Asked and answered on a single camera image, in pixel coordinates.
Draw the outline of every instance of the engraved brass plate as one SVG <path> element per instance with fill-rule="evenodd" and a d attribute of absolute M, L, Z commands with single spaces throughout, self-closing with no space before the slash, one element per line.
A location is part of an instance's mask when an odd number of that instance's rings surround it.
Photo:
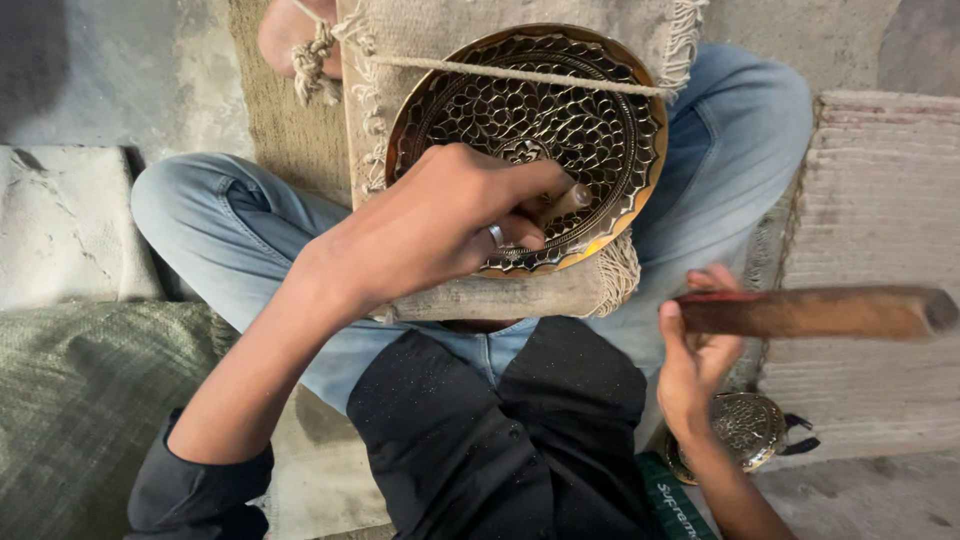
<path fill-rule="evenodd" d="M 527 25 L 481 38 L 448 60 L 651 86 L 623 45 L 582 28 Z M 463 142 L 513 163 L 556 160 L 593 201 L 545 227 L 539 251 L 507 246 L 481 269 L 528 277 L 596 253 L 634 219 L 660 175 L 666 110 L 657 98 L 431 71 L 397 115 L 387 153 L 392 184 L 434 144 Z"/>
<path fill-rule="evenodd" d="M 710 424 L 744 472 L 753 471 L 770 459 L 786 432 L 783 412 L 777 404 L 749 392 L 715 396 L 710 408 Z M 678 479 L 689 484 L 697 483 L 672 434 L 666 437 L 664 460 Z"/>

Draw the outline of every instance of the wooden handle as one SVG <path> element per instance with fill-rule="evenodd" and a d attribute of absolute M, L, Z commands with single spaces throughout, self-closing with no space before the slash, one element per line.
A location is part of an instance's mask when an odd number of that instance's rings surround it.
<path fill-rule="evenodd" d="M 915 286 L 692 293 L 676 301 L 688 331 L 755 337 L 923 338 L 958 318 L 946 291 Z"/>
<path fill-rule="evenodd" d="M 537 216 L 537 226 L 543 229 L 546 224 L 562 215 L 567 215 L 590 204 L 593 192 L 583 184 L 576 184 L 564 193 L 556 202 Z"/>

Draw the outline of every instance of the craftsman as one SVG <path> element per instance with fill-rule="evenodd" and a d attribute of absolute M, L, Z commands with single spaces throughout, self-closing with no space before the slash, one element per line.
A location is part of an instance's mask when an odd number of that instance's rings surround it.
<path fill-rule="evenodd" d="M 669 117 L 660 183 L 634 222 L 639 289 L 585 321 L 362 318 L 475 271 L 495 247 L 490 224 L 542 246 L 512 210 L 570 187 L 552 161 L 435 147 L 354 213 L 231 156 L 150 167 L 133 189 L 137 225 L 243 336 L 161 430 L 129 537 L 261 538 L 264 515 L 245 503 L 270 481 L 270 437 L 298 381 L 357 427 L 400 538 L 659 537 L 633 430 L 644 375 L 662 365 L 660 408 L 725 536 L 792 538 L 708 425 L 739 340 L 685 335 L 665 301 L 735 287 L 709 263 L 733 263 L 785 190 L 809 135 L 808 90 L 781 64 L 704 43 Z"/>

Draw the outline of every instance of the right hand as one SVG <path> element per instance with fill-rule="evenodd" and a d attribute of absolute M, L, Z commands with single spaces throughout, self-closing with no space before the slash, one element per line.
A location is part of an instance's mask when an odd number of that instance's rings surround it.
<path fill-rule="evenodd" d="M 736 279 L 722 264 L 706 272 L 690 270 L 687 286 L 695 290 L 739 290 Z M 735 335 L 687 334 L 680 306 L 668 301 L 660 306 L 660 333 L 666 344 L 666 361 L 660 369 L 657 401 L 663 418 L 677 440 L 710 435 L 709 404 L 743 351 Z"/>
<path fill-rule="evenodd" d="M 555 161 L 513 165 L 466 144 L 432 146 L 389 189 L 307 244 L 288 279 L 304 291 L 324 287 L 327 302 L 332 293 L 360 316 L 479 270 L 496 248 L 490 223 L 506 242 L 542 249 L 543 230 L 527 216 L 542 194 L 557 198 L 573 186 Z"/>

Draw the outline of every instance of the silver ring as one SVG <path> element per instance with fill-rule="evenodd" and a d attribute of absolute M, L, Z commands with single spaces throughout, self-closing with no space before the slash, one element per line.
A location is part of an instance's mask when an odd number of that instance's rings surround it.
<path fill-rule="evenodd" d="M 499 225 L 490 223 L 490 225 L 487 226 L 487 231 L 490 231 L 490 236 L 493 236 L 493 245 L 496 246 L 496 249 L 507 245 L 506 242 L 503 241 L 503 230 L 500 229 Z"/>

